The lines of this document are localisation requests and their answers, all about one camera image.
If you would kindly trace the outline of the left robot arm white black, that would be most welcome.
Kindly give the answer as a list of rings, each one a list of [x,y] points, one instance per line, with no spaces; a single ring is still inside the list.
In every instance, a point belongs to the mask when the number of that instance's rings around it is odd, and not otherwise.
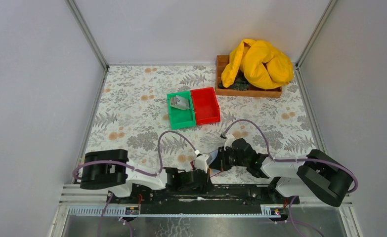
[[[205,194],[213,190],[207,155],[200,156],[200,167],[191,171],[175,167],[154,170],[128,158],[123,149],[90,152],[84,164],[75,170],[75,178],[84,190],[107,190],[118,198],[127,198],[136,185],[153,191]]]

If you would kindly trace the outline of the red plastic bin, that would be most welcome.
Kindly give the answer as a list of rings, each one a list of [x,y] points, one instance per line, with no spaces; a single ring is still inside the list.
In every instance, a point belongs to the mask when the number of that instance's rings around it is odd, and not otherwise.
[[[221,121],[220,108],[213,87],[193,89],[190,93],[195,112],[196,125],[211,124]]]

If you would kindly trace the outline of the green plastic bin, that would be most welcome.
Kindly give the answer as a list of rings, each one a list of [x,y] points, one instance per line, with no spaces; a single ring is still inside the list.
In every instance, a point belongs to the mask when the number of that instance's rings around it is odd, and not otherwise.
[[[180,96],[186,99],[189,104],[189,109],[181,110],[181,109],[172,107],[171,98],[175,96]],[[183,129],[188,127],[195,127],[197,125],[196,118],[195,118],[195,111],[192,103],[191,92],[189,90],[167,94],[167,104],[168,104],[168,110],[169,110],[171,129],[177,130],[177,129]]]

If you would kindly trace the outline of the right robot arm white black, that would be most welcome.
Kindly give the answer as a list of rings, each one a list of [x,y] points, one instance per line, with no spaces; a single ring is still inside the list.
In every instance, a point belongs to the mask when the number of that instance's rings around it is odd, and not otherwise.
[[[255,178],[271,179],[270,186],[280,195],[316,197],[338,207],[355,178],[350,171],[321,150],[313,149],[303,157],[271,159],[256,152],[245,139],[229,139],[212,156],[210,168],[228,171],[244,167]]]

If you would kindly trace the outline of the red leather card holder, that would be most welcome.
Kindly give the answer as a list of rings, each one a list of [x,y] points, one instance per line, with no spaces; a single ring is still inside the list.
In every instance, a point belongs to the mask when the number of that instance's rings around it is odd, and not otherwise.
[[[221,173],[221,166],[219,163],[219,159],[217,158],[218,156],[218,149],[214,150],[209,153],[210,158],[207,161],[207,164],[210,169],[210,176],[216,176]]]

